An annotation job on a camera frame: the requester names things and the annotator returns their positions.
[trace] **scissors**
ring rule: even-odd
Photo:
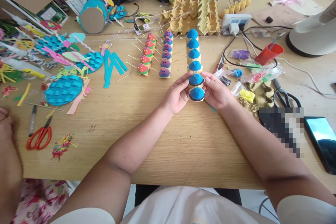
[[[27,149],[27,150],[30,151],[30,150],[36,149],[36,150],[39,151],[39,150],[44,149],[44,148],[48,145],[48,143],[49,143],[50,140],[51,140],[51,127],[49,126],[49,124],[50,124],[52,118],[53,118],[53,117],[51,116],[51,117],[48,119],[48,121],[47,121],[47,123],[45,124],[45,126],[44,126],[43,128],[38,129],[38,131],[36,131],[36,132],[29,138],[29,140],[28,140],[28,142],[27,142],[27,144],[26,144],[26,149]],[[39,133],[39,135],[38,135],[38,137],[37,137],[37,140],[36,140],[34,146],[32,147],[32,143],[31,143],[31,142],[33,141],[33,139],[35,138],[35,136],[36,136],[38,133]],[[47,133],[48,133],[47,141],[46,141],[46,143],[45,143],[42,147],[40,147],[40,144],[41,144],[41,142],[43,141],[43,139],[44,139],[44,137],[46,136]]]
[[[285,90],[282,89],[280,82],[278,81],[277,78],[274,79],[274,83],[275,83],[277,90],[274,92],[273,99],[275,98],[275,96],[277,96],[284,107],[292,107],[291,104],[289,103],[289,97],[290,97],[296,102],[297,107],[302,107],[300,101],[294,95],[289,94]]]

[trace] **plastic pen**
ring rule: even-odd
[[[36,118],[37,106],[34,105],[33,112],[31,113],[30,128],[29,128],[29,137],[34,134],[35,118]]]

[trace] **floral skirt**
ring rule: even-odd
[[[44,224],[69,198],[64,180],[26,178],[22,181],[21,199],[10,224]]]

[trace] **red scissors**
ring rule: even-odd
[[[28,140],[28,142],[27,142],[27,144],[26,144],[26,149],[27,150],[33,150],[33,149],[36,149],[36,150],[42,150],[42,149],[44,149],[47,145],[48,145],[48,143],[50,142],[50,140],[51,140],[51,127],[49,127],[49,124],[50,124],[50,122],[51,122],[51,119],[52,119],[53,117],[51,116],[50,118],[49,118],[49,120],[47,121],[47,123],[45,124],[45,126],[43,127],[43,128],[40,128],[38,131],[36,131],[30,138],[29,138],[29,140]],[[32,141],[33,141],[33,139],[35,138],[35,136],[37,135],[39,133],[39,135],[38,135],[38,137],[37,137],[37,140],[36,140],[36,142],[35,142],[35,144],[34,144],[34,146],[32,147]],[[43,139],[44,139],[44,137],[46,136],[46,134],[48,133],[48,138],[47,138],[47,141],[46,141],[46,143],[42,146],[42,147],[40,147],[40,144],[41,144],[41,142],[43,141]]]

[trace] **black scissors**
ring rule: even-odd
[[[289,97],[292,98],[296,102],[297,107],[302,107],[300,101],[294,95],[291,95],[291,94],[287,93],[285,90],[282,89],[282,87],[280,85],[280,82],[277,80],[277,78],[274,79],[274,83],[275,83],[275,86],[277,88],[277,90],[274,92],[274,96],[273,96],[274,107],[278,107],[275,104],[275,96],[278,97],[278,99],[280,100],[280,102],[282,103],[282,105],[284,107],[292,107],[291,104],[289,103]]]

